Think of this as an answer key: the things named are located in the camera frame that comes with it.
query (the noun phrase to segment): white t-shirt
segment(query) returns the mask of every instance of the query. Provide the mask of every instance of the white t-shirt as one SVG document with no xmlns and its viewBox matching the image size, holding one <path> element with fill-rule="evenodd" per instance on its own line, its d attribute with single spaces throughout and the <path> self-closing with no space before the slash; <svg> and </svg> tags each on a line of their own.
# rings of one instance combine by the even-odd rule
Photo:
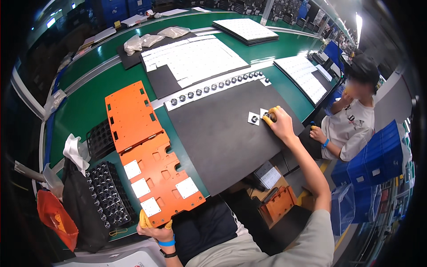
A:
<svg viewBox="0 0 427 267">
<path fill-rule="evenodd" d="M 242 233 L 198 254 L 185 267 L 328 267 L 333 261 L 332 225 L 324 209 L 311 214 L 294 247 L 271 257 L 261 251 L 247 230 Z"/>
<path fill-rule="evenodd" d="M 364 106 L 355 99 L 335 115 L 325 116 L 322 132 L 330 142 L 341 148 L 341 160 L 350 161 L 371 140 L 374 123 L 374 108 Z M 322 149 L 322 157 L 336 159 L 327 148 Z"/>
</svg>

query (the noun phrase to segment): hand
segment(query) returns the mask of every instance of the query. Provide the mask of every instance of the hand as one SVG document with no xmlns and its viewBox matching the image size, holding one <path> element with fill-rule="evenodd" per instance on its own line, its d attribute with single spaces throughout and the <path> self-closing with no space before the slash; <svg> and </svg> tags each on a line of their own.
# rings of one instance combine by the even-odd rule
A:
<svg viewBox="0 0 427 267">
<path fill-rule="evenodd" d="M 136 227 L 136 231 L 139 235 L 151 236 L 160 242 L 169 242 L 173 240 L 172 220 L 170 220 L 164 228 L 155 228 L 143 209 L 141 209 L 141 213 L 139 214 L 139 223 Z"/>
<path fill-rule="evenodd" d="M 317 126 L 311 126 L 310 137 L 321 144 L 326 143 L 326 136 L 323 134 L 322 129 Z"/>
<path fill-rule="evenodd" d="M 286 111 L 280 106 L 271 108 L 268 111 L 272 118 L 276 118 L 276 122 L 273 122 L 269 117 L 263 116 L 264 121 L 270 126 L 271 130 L 279 137 L 285 145 L 296 138 L 292 127 L 292 118 Z"/>
<path fill-rule="evenodd" d="M 347 89 L 344 89 L 342 91 L 341 99 L 339 100 L 343 106 L 348 106 L 353 102 L 354 98 L 351 97 L 351 95 L 347 92 Z"/>
</svg>

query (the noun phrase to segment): wristwatch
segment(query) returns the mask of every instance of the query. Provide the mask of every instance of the wristwatch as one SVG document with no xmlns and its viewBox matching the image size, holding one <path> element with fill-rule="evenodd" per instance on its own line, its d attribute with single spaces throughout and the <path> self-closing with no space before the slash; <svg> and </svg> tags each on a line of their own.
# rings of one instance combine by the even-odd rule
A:
<svg viewBox="0 0 427 267">
<path fill-rule="evenodd" d="M 160 252 L 163 254 L 163 256 L 165 257 L 165 258 L 173 258 L 173 257 L 175 257 L 176 256 L 176 251 L 174 252 L 174 253 L 172 253 L 172 254 L 166 254 L 162 249 L 160 250 Z"/>
</svg>

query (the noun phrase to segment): blue wristband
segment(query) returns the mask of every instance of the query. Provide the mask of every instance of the blue wristband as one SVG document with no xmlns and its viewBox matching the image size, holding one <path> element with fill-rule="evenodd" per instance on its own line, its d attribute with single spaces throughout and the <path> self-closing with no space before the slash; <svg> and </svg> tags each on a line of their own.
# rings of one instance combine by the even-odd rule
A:
<svg viewBox="0 0 427 267">
<path fill-rule="evenodd" d="M 160 242 L 157 241 L 159 243 L 160 246 L 173 246 L 175 245 L 175 234 L 173 234 L 173 240 L 169 241 L 169 242 Z"/>
<path fill-rule="evenodd" d="M 326 139 L 326 142 L 322 145 L 323 148 L 325 148 L 329 143 L 329 139 Z"/>
</svg>

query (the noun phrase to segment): white tissue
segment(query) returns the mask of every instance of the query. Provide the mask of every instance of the white tissue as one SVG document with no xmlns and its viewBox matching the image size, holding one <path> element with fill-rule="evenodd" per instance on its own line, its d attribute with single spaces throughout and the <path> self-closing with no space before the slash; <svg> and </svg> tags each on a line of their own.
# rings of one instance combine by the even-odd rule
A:
<svg viewBox="0 0 427 267">
<path fill-rule="evenodd" d="M 73 134 L 70 134 L 65 141 L 65 147 L 62 154 L 77 166 L 77 169 L 83 174 L 83 176 L 86 176 L 85 173 L 89 168 L 89 163 L 82 158 L 77 148 L 80 139 L 80 136 L 74 137 Z"/>
</svg>

